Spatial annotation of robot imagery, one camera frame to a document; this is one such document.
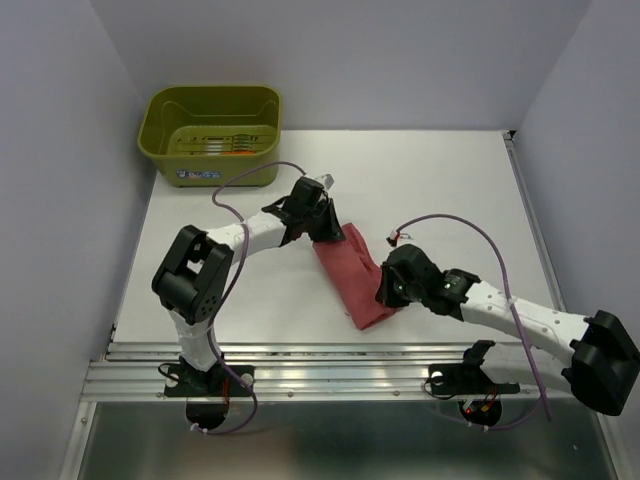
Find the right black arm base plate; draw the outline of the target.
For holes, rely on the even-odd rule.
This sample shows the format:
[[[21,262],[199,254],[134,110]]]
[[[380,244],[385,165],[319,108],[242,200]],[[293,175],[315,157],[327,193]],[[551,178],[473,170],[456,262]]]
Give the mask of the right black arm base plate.
[[[518,383],[496,383],[479,366],[463,363],[431,365],[426,385],[432,394],[439,397],[495,393],[514,395],[520,392]]]

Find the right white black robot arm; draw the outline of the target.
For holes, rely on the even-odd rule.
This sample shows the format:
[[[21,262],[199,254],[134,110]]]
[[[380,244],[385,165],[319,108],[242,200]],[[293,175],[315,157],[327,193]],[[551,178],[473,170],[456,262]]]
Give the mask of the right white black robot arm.
[[[461,360],[431,366],[425,385],[438,398],[512,395],[525,385],[566,392],[618,416],[639,376],[639,350],[615,315],[556,311],[506,293],[460,269],[440,270],[417,246],[392,250],[381,266],[379,303],[430,312],[500,331],[507,345],[478,340]]]

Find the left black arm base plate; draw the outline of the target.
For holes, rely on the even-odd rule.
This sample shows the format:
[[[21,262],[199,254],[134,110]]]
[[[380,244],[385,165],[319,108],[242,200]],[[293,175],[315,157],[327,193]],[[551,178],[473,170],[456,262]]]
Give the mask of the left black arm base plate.
[[[209,371],[196,370],[186,363],[161,363],[159,374],[165,380],[168,398],[248,398],[249,391],[219,364]]]

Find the olive green plastic bin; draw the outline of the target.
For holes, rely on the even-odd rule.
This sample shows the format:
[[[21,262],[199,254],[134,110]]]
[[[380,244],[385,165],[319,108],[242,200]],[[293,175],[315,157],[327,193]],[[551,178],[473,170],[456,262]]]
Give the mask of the olive green plastic bin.
[[[266,186],[278,173],[280,94],[264,85],[183,85],[156,93],[137,144],[174,187],[219,186],[258,166],[239,186]]]

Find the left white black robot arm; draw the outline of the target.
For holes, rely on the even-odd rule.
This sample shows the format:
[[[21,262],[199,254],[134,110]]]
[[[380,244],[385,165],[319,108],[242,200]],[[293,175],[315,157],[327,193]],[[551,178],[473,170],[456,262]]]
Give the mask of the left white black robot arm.
[[[284,247],[303,235],[320,243],[343,240],[329,196],[332,185],[329,174],[304,175],[289,195],[247,219],[209,230],[187,225],[176,235],[151,290],[174,321],[180,359],[189,365],[188,382],[199,393],[213,393],[222,384],[223,371],[216,364],[221,351],[211,344],[211,330],[225,288],[237,281],[228,278],[229,272],[239,272],[249,256]]]

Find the red t shirt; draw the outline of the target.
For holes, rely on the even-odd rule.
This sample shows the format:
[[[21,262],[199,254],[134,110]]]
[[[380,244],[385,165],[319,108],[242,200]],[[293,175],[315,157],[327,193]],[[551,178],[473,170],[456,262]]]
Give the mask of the red t shirt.
[[[358,228],[347,223],[342,232],[344,240],[314,242],[313,249],[352,323],[364,331],[395,315],[398,308],[386,307],[376,300],[382,270]]]

